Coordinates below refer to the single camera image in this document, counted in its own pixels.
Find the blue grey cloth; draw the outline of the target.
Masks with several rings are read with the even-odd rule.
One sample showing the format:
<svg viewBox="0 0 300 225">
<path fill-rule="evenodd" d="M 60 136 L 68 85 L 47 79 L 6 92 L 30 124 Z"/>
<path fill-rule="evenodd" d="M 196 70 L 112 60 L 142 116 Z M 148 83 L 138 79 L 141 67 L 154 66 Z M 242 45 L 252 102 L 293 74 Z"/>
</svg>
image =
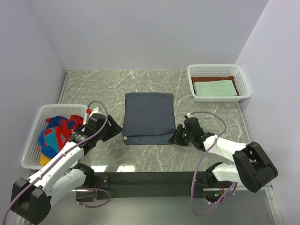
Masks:
<svg viewBox="0 0 300 225">
<path fill-rule="evenodd" d="M 176 131 L 173 94 L 125 94 L 122 135 L 126 145 L 168 145 Z"/>
</svg>

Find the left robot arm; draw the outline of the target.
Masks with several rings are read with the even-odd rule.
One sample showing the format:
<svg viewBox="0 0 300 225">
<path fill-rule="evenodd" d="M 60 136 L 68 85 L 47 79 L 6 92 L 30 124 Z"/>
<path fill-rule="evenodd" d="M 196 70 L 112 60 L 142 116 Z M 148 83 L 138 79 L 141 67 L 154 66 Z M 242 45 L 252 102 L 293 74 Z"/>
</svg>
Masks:
<svg viewBox="0 0 300 225">
<path fill-rule="evenodd" d="M 47 165 L 29 178 L 15 181 L 8 211 L 38 225 L 51 207 L 73 189 L 98 191 L 93 169 L 78 161 L 98 141 L 105 142 L 121 131 L 111 115 L 91 114 L 87 123 L 71 135 L 64 148 Z"/>
</svg>

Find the mint green towel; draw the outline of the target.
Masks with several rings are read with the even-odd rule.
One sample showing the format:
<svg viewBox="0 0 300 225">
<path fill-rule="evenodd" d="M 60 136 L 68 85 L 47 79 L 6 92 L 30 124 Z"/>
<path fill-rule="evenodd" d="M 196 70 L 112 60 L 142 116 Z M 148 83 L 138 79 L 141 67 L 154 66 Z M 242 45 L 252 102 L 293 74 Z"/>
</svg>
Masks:
<svg viewBox="0 0 300 225">
<path fill-rule="evenodd" d="M 199 97 L 234 97 L 238 93 L 230 80 L 195 82 L 195 94 Z"/>
</svg>

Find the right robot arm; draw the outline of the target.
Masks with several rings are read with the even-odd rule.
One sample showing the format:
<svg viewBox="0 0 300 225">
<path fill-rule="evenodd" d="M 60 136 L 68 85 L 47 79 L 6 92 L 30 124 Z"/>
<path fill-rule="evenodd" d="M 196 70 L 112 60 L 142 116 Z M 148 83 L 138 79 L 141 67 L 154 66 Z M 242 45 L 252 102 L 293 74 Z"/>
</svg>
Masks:
<svg viewBox="0 0 300 225">
<path fill-rule="evenodd" d="M 204 178 L 196 179 L 207 187 L 236 182 L 255 193 L 278 176 L 277 168 L 259 143 L 238 143 L 204 132 L 195 117 L 186 118 L 183 124 L 179 124 L 169 143 L 180 146 L 191 143 L 198 150 L 231 161 L 231 164 L 213 164 L 206 169 Z"/>
</svg>

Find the rust brown towel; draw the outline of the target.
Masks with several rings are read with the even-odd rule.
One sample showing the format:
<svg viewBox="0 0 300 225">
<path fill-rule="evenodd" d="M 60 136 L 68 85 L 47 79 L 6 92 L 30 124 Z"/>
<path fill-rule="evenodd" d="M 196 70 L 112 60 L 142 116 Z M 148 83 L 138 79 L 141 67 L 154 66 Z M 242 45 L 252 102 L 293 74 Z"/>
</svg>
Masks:
<svg viewBox="0 0 300 225">
<path fill-rule="evenodd" d="M 230 80 L 233 82 L 234 84 L 234 87 L 239 95 L 239 92 L 238 92 L 238 89 L 235 85 L 235 80 L 234 80 L 234 77 L 233 76 L 228 76 L 228 77 L 192 77 L 191 78 L 192 80 L 192 84 L 195 83 L 195 82 L 209 82 L 209 81 L 222 81 L 222 80 Z"/>
</svg>

